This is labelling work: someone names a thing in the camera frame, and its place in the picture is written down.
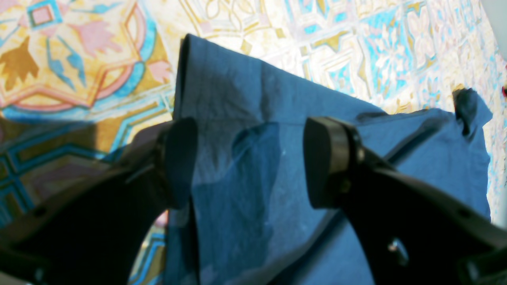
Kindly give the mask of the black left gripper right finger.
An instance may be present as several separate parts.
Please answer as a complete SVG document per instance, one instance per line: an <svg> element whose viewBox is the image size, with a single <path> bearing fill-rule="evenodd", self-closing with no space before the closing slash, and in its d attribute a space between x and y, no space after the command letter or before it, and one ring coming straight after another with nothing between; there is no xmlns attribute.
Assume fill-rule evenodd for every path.
<svg viewBox="0 0 507 285"><path fill-rule="evenodd" d="M310 117L303 134L315 209L341 209L377 285L505 285L506 232L441 190L399 173L357 129Z"/></svg>

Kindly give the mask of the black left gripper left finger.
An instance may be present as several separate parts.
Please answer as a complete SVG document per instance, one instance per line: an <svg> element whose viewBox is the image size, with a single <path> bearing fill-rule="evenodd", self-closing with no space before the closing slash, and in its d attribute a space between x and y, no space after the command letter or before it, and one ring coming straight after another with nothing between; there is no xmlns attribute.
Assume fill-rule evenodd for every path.
<svg viewBox="0 0 507 285"><path fill-rule="evenodd" d="M149 127L109 170L1 229L1 272L33 285L126 285L145 235L190 199L194 119Z"/></svg>

